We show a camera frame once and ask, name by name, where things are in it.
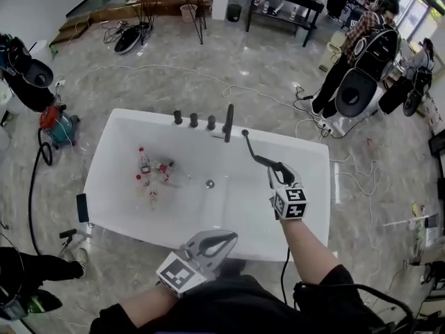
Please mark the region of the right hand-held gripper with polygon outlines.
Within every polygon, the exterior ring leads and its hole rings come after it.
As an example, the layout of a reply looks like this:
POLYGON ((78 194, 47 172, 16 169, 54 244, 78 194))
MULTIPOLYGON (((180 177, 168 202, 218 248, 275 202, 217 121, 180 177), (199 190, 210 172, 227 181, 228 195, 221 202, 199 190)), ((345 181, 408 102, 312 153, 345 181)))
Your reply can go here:
POLYGON ((272 192, 270 203, 276 220, 301 220, 305 216, 307 197, 299 173, 285 163, 278 163, 282 185, 273 168, 268 167, 268 181, 272 192))

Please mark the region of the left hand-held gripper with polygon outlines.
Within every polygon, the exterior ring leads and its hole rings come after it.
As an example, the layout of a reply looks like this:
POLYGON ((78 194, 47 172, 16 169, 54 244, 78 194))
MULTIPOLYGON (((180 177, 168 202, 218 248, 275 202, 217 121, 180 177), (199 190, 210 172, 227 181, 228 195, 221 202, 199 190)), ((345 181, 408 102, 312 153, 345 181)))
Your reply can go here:
POLYGON ((187 244, 171 252, 156 270, 160 283, 182 298, 216 279, 216 269, 236 245, 238 235, 229 230, 198 232, 187 244))

